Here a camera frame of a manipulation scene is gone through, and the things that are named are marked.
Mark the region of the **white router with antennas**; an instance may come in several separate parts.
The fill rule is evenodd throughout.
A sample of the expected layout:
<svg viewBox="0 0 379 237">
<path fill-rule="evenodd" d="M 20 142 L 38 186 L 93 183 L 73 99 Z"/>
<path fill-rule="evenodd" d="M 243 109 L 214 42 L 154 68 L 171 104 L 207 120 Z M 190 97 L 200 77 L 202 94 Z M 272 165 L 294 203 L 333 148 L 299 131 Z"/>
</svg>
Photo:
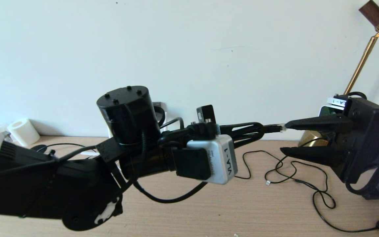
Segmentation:
<svg viewBox="0 0 379 237">
<path fill-rule="evenodd" d="M 155 108 L 156 118 L 157 118 L 158 123 L 159 123 L 160 131 L 164 132 L 164 131 L 166 131 L 167 126 L 165 126 L 164 128 L 162 128 L 162 126 L 165 124 L 165 122 L 167 120 L 167 112 L 164 108 L 161 108 L 161 107 L 155 106 L 154 108 Z M 94 152 L 94 151 L 83 151 L 80 154 L 85 155 L 85 156 L 89 156 L 89 157 L 95 157 L 95 156 L 100 155 L 99 152 Z"/>
</svg>

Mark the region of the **white toilet paper roll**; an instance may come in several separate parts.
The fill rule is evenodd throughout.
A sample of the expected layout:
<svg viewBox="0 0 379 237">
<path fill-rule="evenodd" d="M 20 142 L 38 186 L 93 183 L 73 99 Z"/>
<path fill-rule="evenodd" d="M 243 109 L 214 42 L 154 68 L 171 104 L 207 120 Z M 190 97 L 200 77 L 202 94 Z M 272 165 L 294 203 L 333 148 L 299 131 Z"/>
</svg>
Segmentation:
<svg viewBox="0 0 379 237">
<path fill-rule="evenodd" d="M 7 130 L 21 146 L 29 146 L 39 141 L 40 135 L 29 119 L 18 119 L 7 126 Z"/>
</svg>

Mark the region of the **small clear container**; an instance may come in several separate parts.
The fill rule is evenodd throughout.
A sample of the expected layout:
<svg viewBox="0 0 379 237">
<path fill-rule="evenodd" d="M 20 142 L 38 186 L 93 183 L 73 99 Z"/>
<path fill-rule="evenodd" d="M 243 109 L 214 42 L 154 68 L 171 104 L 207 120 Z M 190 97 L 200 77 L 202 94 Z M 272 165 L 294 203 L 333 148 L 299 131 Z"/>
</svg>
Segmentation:
<svg viewBox="0 0 379 237">
<path fill-rule="evenodd" d="M 8 130 L 8 123 L 0 123 L 0 133 L 4 135 L 4 140 L 7 142 L 12 142 L 11 133 Z"/>
</svg>

